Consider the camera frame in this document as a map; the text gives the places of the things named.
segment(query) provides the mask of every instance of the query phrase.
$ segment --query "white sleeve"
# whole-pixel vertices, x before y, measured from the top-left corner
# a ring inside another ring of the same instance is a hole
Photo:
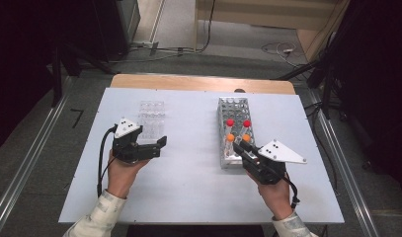
[[[83,216],[65,232],[63,237],[110,237],[125,203],[126,199],[103,191],[91,214]]]
[[[286,219],[273,219],[273,223],[281,237],[317,237],[308,230],[295,211]]]

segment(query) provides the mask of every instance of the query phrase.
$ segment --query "power cord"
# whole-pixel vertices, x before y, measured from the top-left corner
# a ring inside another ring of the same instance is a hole
[[[268,49],[268,46],[269,46],[269,45],[274,45],[274,44],[277,45],[276,48],[275,48],[275,52],[270,52],[269,49]],[[280,49],[280,47],[281,47],[282,45],[288,45],[288,48]],[[261,50],[262,50],[263,52],[265,52],[265,53],[268,53],[268,54],[277,54],[284,62],[286,62],[287,64],[289,64],[289,65],[291,65],[291,66],[293,67],[292,70],[294,70],[295,68],[301,66],[301,64],[294,64],[294,63],[292,63],[292,62],[290,62],[290,61],[287,60],[287,58],[288,58],[290,55],[295,55],[295,54],[294,54],[294,51],[296,50],[296,44],[293,43],[293,42],[289,42],[289,41],[286,41],[286,42],[269,42],[269,43],[266,43],[265,45],[263,45],[263,46],[261,47]],[[305,80],[308,79],[303,73],[301,73],[301,76],[302,76]]]

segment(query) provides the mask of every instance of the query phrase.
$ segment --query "person's right hand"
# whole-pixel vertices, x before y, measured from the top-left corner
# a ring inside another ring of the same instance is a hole
[[[249,172],[247,175],[256,182],[259,194],[276,220],[283,220],[293,213],[289,203],[289,184],[287,182],[280,180],[275,185],[262,185]]]

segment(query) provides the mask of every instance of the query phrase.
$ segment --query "metal rail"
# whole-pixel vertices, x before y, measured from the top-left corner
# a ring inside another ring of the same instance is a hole
[[[310,97],[313,103],[320,102],[320,97],[318,93],[310,90]],[[355,176],[349,167],[348,161],[346,160],[345,154],[343,153],[342,147],[336,136],[336,132],[333,129],[330,120],[327,120],[322,113],[319,115],[321,125],[323,127],[324,133],[329,142],[330,148],[334,155],[334,160],[339,168],[340,175],[342,176],[346,190],[351,198],[352,205],[354,206],[355,213],[361,224],[361,228],[364,236],[375,237],[379,236],[375,223],[373,222],[370,211],[366,205],[366,201],[362,195],[361,189],[355,179]]]
[[[13,178],[12,182],[10,183],[4,194],[0,197],[0,232],[3,229],[3,226],[6,223],[10,212],[15,206],[16,201],[18,200],[22,189],[26,184],[26,181],[28,180],[29,175],[31,174],[32,170],[35,167],[35,164],[40,158],[40,152],[42,151],[47,139],[50,136],[50,133],[52,132],[54,125],[56,124],[56,121],[59,118],[59,115],[62,112],[65,102],[70,95],[70,89],[74,85],[74,82],[75,80],[73,80],[73,78],[69,76],[66,78],[64,82],[65,93],[63,97],[59,101],[58,105],[49,111],[42,127],[40,128],[40,132],[38,133],[34,143],[26,154],[15,177]]]

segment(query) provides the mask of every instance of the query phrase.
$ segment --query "red object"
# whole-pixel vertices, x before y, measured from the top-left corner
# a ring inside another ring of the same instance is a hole
[[[233,125],[234,125],[234,119],[229,118],[229,119],[227,120],[227,126],[233,126]]]
[[[244,127],[249,127],[250,125],[251,125],[251,123],[249,120],[244,120],[244,122],[243,122]]]

